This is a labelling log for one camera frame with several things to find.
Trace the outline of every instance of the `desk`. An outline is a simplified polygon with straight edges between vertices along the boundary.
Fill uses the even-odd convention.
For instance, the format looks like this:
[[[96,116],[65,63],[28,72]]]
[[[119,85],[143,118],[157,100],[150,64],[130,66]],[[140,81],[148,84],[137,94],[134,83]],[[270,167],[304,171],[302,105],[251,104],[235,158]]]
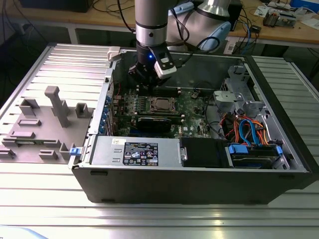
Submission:
[[[45,9],[32,9],[22,8],[18,0],[15,0],[20,7],[23,14],[31,20],[32,23],[38,25],[60,26],[68,29],[70,40],[72,44],[78,44],[78,36],[76,29],[95,29],[106,31],[125,31],[128,32],[124,26],[122,19],[119,16],[113,16],[108,13],[99,12],[91,8],[87,13],[69,12],[69,11],[56,11]],[[253,8],[261,5],[258,0],[243,0],[244,8],[246,8],[247,16],[253,24],[261,26],[262,30],[257,40],[262,44],[274,44],[274,45],[287,45],[297,47],[311,47],[319,48],[319,30],[306,26],[300,22],[297,22],[294,28],[288,27],[264,27],[262,24],[262,17],[254,16]],[[108,5],[116,3],[115,0],[108,0]],[[129,0],[122,5],[122,8],[126,8],[134,5],[133,0]],[[104,0],[96,4],[98,9],[105,10]],[[12,22],[17,24],[25,24],[27,21],[21,16],[12,3],[12,0],[7,1],[7,13]],[[127,23],[135,27],[135,11],[134,8],[123,11]],[[232,49],[236,42],[240,41],[240,38],[245,37],[246,32],[241,24],[237,24],[235,31],[230,32],[227,40],[225,52],[227,54],[232,53]]]

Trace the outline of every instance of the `electronic circuit board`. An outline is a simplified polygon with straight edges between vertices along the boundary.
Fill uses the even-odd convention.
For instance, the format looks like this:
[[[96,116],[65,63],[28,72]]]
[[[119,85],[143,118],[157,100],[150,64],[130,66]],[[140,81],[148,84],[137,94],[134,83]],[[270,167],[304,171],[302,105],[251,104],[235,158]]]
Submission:
[[[183,90],[176,98],[139,96],[129,90],[121,96],[116,107],[118,136],[140,137],[210,137],[204,117],[204,98],[192,99],[193,90]],[[170,132],[140,132],[133,124],[137,117],[152,116],[172,120]]]

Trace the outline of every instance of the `workbench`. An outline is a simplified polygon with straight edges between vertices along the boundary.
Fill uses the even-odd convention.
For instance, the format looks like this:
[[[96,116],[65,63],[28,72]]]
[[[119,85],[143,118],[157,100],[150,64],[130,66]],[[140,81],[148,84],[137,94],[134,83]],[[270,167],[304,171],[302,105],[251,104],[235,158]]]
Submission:
[[[48,85],[60,88],[68,106],[86,102],[95,108],[110,66],[108,49],[46,47],[0,109],[0,141],[19,117],[18,105],[24,98],[51,106],[44,95]],[[254,58],[319,162],[319,93],[293,63]],[[275,69],[268,67],[274,63]],[[290,190],[268,205],[95,204],[66,164],[13,162],[0,163],[0,195],[0,225],[27,227],[50,239],[300,239],[317,238],[319,233],[318,181],[304,190]]]
[[[91,8],[87,13],[56,11],[45,9],[22,8],[18,0],[15,0],[23,12],[23,14],[35,25],[59,26],[68,29],[72,44],[79,44],[79,38],[76,29],[94,29],[105,31],[123,31],[129,32],[124,26],[121,17],[114,16],[105,12],[99,12]],[[297,22],[294,28],[290,27],[265,27],[262,24],[262,17],[255,16],[255,7],[262,5],[259,0],[242,0],[247,16],[252,23],[262,27],[257,43],[274,44],[296,47],[319,48],[319,30],[306,26]],[[115,0],[107,0],[107,4],[116,3]],[[122,8],[133,6],[134,1],[129,0],[122,5]],[[96,4],[96,8],[105,10],[104,0]],[[27,21],[21,16],[12,3],[12,0],[7,1],[7,13],[11,22],[16,24],[27,24]],[[123,11],[124,17],[129,26],[135,27],[135,9],[134,7]],[[235,31],[230,32],[226,40],[228,44],[225,48],[225,54],[231,54],[234,49],[234,44],[241,41],[246,36],[246,31],[242,24],[237,24]]]

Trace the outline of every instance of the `blue tab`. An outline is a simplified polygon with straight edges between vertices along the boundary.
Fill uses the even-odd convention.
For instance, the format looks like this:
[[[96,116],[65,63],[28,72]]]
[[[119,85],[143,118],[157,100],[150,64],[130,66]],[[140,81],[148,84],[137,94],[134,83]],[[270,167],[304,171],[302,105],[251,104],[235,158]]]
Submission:
[[[235,152],[234,147],[232,145],[228,147],[228,150],[230,154]]]
[[[232,144],[228,147],[229,153],[248,153],[247,146],[241,144]]]
[[[278,152],[278,154],[281,156],[281,155],[283,155],[283,150],[282,150],[282,148],[280,148],[280,146],[277,146],[276,147],[276,150],[277,150],[277,152]]]
[[[71,156],[81,156],[82,147],[76,147],[70,149],[70,155]]]

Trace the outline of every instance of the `screw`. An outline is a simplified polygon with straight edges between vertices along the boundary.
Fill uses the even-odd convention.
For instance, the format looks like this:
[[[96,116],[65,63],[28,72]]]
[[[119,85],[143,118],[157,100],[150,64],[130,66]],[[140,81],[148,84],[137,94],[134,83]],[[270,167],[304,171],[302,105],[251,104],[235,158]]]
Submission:
[[[184,155],[184,154],[182,154],[182,155],[180,156],[180,158],[181,158],[182,161],[186,161],[186,160],[187,160],[187,157],[186,157],[186,155]]]

